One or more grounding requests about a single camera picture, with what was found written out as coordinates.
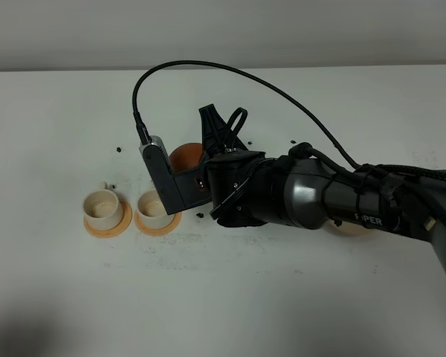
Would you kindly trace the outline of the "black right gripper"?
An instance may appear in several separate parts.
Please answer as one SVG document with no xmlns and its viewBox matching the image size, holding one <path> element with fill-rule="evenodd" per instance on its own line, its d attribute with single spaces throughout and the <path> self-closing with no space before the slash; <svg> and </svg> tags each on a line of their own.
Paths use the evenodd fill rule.
<svg viewBox="0 0 446 357">
<path fill-rule="evenodd" d="M 202 164 L 202 172 L 213 203 L 211 218 L 225 228 L 266 225 L 268 220 L 251 201 L 251 190 L 257 187 L 252 182 L 254 173 L 269 160 L 264 152 L 248 151 L 238 138 L 248 111 L 237 108 L 227 122 L 214 105 L 198 111 L 204 154 L 209 158 Z"/>
</svg>

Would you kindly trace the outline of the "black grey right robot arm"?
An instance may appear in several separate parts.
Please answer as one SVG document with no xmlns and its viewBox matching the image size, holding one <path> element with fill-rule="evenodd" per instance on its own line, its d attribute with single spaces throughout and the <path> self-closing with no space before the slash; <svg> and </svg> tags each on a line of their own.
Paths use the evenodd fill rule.
<svg viewBox="0 0 446 357">
<path fill-rule="evenodd" d="M 348 171 L 306 142 L 267 158 L 234 148 L 232 133 L 225 139 L 204 163 L 219 225 L 317 230 L 348 222 L 430 243 L 446 274 L 446 170 L 364 164 Z"/>
</svg>

